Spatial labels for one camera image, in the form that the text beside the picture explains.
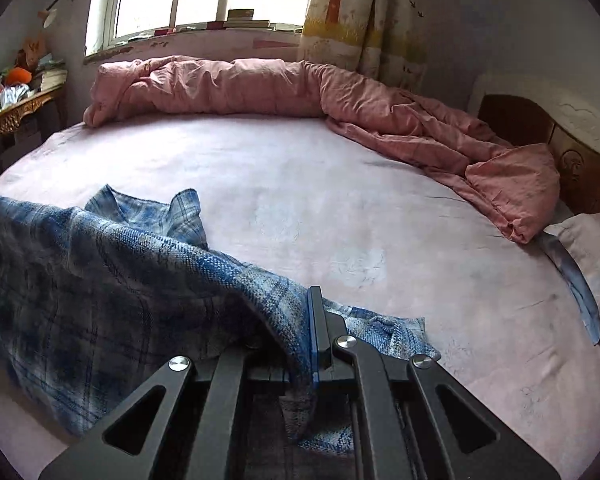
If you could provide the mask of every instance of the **yellow curtain pattern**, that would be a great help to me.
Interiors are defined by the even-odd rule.
[[[427,0],[311,0],[300,57],[418,90],[426,69]]]

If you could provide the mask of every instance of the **bed sheet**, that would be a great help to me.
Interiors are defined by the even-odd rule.
[[[193,187],[211,248],[341,303],[424,316],[441,364],[564,480],[600,450],[600,348],[567,285],[535,244],[418,169],[322,120],[145,116],[53,135],[0,194],[84,206],[104,184],[162,202]],[[0,447],[36,478],[71,438],[6,387],[0,406]],[[40,438],[10,434],[27,417]]]

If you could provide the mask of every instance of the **headboard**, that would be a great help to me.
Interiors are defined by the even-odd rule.
[[[573,131],[568,131],[537,102],[520,95],[489,93],[488,89],[482,95],[477,115],[499,137],[516,146],[548,144],[560,172],[563,202],[575,214],[600,212],[600,152],[591,146],[595,137],[584,142],[573,133],[579,133],[576,126],[571,124]]]

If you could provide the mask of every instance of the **plaid shirt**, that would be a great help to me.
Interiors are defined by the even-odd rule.
[[[209,250],[192,189],[163,204],[105,186],[85,210],[0,197],[0,363],[74,434],[171,357],[217,356],[266,327],[298,386],[281,399],[288,434],[304,434],[307,449],[350,452],[345,424],[325,421],[306,432],[314,405],[306,293]],[[385,354],[439,357],[422,319],[327,300],[325,307]]]

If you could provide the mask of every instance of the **pink blanket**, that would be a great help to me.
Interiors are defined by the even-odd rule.
[[[558,173],[544,144],[512,148],[482,121],[331,65],[184,56],[105,63],[84,122],[148,112],[326,116],[330,129],[422,168],[527,243],[551,219]]]

